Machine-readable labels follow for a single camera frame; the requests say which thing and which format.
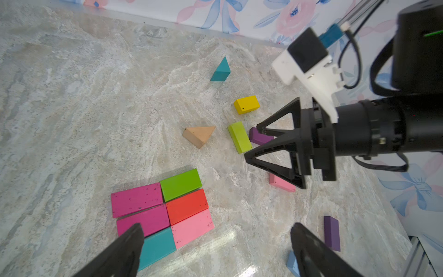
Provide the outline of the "green rectangular block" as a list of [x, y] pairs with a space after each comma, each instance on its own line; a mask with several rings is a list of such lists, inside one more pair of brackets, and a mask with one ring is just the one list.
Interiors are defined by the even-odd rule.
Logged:
[[160, 181], [160, 186], [165, 202], [172, 201], [194, 190], [200, 189], [202, 183], [197, 169], [189, 170], [182, 174]]

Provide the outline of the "magenta rectangular block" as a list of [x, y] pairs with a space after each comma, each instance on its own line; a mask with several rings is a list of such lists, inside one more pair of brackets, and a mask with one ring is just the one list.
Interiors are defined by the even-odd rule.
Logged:
[[113, 218], [124, 217], [161, 204], [163, 204], [163, 194], [160, 183], [111, 194]]

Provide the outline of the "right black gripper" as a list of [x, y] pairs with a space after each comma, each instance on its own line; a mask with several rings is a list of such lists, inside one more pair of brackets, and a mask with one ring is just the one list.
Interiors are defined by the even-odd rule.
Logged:
[[[340, 106], [339, 121], [332, 123], [326, 111], [313, 101], [308, 109], [313, 167], [321, 170], [323, 181], [336, 181], [336, 157], [367, 155], [372, 139], [369, 112], [361, 103]], [[265, 170], [299, 188], [306, 189], [304, 166], [299, 161], [302, 148], [301, 102], [295, 98], [256, 128], [274, 139], [244, 153], [247, 164]]]

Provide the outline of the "red rectangular block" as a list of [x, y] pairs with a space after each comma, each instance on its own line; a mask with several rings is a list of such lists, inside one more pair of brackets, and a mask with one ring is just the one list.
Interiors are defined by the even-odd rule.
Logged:
[[175, 225], [208, 209], [204, 189], [196, 190], [166, 203], [170, 225]]

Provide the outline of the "natural wood triangular block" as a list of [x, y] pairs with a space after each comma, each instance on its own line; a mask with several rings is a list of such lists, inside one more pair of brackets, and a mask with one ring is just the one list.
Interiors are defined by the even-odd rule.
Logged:
[[201, 149], [212, 136], [216, 126], [186, 128], [182, 136]]

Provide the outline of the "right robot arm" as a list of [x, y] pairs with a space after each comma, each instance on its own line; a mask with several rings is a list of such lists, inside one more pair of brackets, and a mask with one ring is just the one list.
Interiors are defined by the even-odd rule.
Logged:
[[443, 3], [420, 1], [398, 14], [394, 37], [376, 56], [369, 80], [377, 100], [336, 107], [333, 94], [346, 88], [328, 46], [348, 37], [348, 23], [326, 33], [304, 31], [272, 67], [285, 84], [298, 79], [313, 97], [299, 99], [257, 125], [272, 140], [244, 154], [248, 164], [305, 189], [312, 169], [336, 180], [336, 157], [352, 157], [370, 170], [406, 172], [409, 152], [443, 150]]

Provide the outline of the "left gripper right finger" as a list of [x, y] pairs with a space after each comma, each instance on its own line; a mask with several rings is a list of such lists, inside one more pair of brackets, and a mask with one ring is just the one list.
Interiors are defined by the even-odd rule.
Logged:
[[303, 224], [291, 228], [291, 243], [302, 277], [362, 277]]

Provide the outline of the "light pink rectangular block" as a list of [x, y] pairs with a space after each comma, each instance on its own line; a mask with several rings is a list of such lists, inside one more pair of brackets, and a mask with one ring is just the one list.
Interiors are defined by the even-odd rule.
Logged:
[[172, 225], [171, 230], [176, 249], [182, 248], [213, 229], [214, 224], [209, 209]]

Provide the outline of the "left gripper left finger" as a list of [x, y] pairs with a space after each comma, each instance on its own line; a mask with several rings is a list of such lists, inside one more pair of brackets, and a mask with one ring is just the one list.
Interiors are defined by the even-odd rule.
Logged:
[[75, 274], [76, 277], [135, 277], [140, 265], [144, 233], [139, 223]]

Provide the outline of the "teal rectangular block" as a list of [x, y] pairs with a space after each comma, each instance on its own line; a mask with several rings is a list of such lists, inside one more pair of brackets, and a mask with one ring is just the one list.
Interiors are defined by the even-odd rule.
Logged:
[[177, 250], [170, 227], [145, 238], [138, 271], [141, 271]]

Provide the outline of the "hot pink rectangular block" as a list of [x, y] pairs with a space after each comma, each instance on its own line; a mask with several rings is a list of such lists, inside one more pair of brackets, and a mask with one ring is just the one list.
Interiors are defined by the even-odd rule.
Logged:
[[117, 220], [117, 232], [121, 236], [133, 225], [139, 223], [144, 237], [150, 236], [170, 226], [167, 207], [165, 204], [152, 209]]

